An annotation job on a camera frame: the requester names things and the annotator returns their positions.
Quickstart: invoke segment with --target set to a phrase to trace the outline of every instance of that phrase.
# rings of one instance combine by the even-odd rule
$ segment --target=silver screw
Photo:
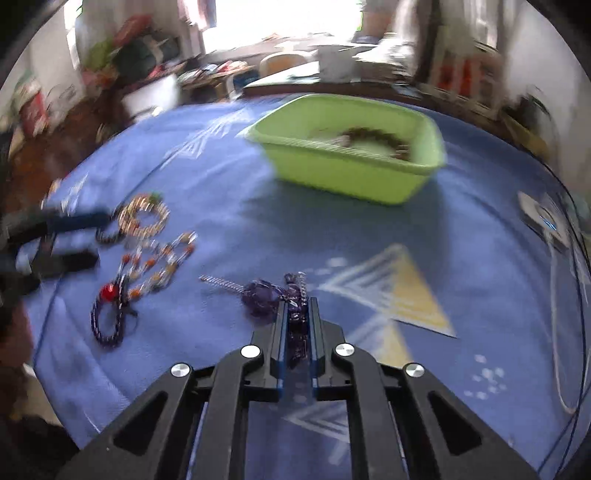
[[[419,364],[408,364],[404,371],[413,378],[420,378],[425,374],[425,368]]]
[[[261,349],[256,345],[246,345],[240,350],[244,358],[256,358],[261,354]]]
[[[355,347],[350,343],[341,343],[336,346],[335,351],[340,356],[351,356],[355,351]]]
[[[191,371],[191,367],[187,364],[176,364],[170,369],[170,373],[172,373],[173,377],[186,377],[189,372]]]

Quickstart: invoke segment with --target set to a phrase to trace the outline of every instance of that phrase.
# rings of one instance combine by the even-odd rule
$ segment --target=green plastic basin
[[[389,157],[387,147],[328,141],[349,128],[394,134],[409,145],[409,161]],[[342,95],[299,97],[243,132],[262,145],[283,180],[376,202],[406,201],[445,165],[437,125],[426,115],[391,103]]]

